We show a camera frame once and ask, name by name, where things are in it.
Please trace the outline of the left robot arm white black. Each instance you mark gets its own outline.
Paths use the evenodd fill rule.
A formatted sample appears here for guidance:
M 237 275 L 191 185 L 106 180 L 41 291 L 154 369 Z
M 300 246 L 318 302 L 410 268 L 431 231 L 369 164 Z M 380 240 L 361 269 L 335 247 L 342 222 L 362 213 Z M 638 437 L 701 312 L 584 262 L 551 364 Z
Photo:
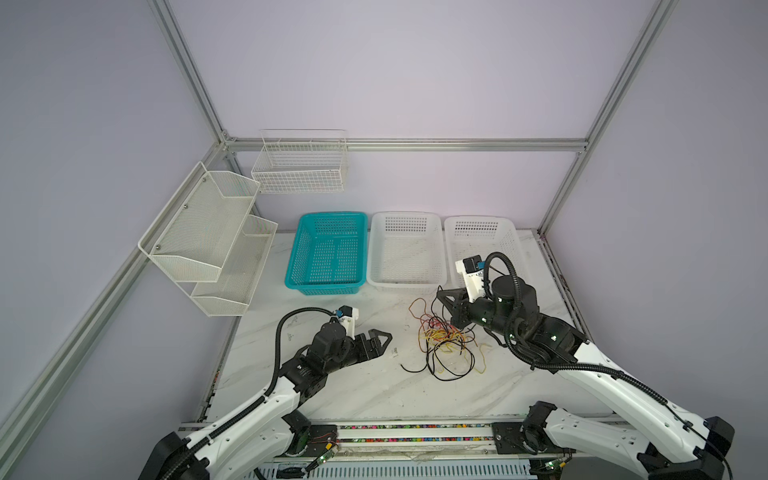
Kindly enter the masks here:
M 286 361 L 281 338 L 288 320 L 300 313 L 327 318 L 312 342 Z M 186 436 L 171 432 L 154 446 L 141 479 L 237 479 L 291 449 L 301 451 L 311 423 L 299 407 L 319 393 L 330 374 L 375 360 L 393 336 L 377 329 L 348 333 L 358 310 L 302 307 L 285 314 L 275 332 L 273 372 L 266 387 L 220 420 Z

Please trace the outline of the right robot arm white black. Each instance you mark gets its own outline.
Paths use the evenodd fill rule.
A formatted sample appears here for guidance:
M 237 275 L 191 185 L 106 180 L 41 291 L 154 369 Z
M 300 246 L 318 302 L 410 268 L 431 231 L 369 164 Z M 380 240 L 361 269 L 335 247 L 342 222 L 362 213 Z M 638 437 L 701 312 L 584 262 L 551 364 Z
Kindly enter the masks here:
M 734 427 L 672 403 L 620 369 L 585 334 L 540 311 L 534 287 L 502 252 L 455 263 L 464 285 L 436 297 L 457 328 L 482 327 L 515 358 L 580 386 L 627 422 L 619 428 L 538 401 L 515 439 L 529 454 L 582 452 L 642 479 L 731 479 L 727 459 Z

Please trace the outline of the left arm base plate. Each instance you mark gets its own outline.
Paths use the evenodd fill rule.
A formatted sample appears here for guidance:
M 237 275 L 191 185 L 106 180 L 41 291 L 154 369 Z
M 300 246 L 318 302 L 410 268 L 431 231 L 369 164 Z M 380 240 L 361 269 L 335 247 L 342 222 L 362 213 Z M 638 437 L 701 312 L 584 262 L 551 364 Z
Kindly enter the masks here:
M 282 457 L 317 457 L 326 450 L 329 443 L 335 444 L 338 436 L 336 424 L 312 424 L 292 441 Z

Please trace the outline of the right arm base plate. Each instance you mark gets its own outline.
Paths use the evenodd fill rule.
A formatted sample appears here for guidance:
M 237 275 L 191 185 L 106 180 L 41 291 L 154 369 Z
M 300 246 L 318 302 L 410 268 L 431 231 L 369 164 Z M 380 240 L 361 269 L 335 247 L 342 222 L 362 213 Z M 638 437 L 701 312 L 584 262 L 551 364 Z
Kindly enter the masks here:
M 492 437 L 498 454 L 552 453 L 559 447 L 545 432 L 544 421 L 495 422 Z

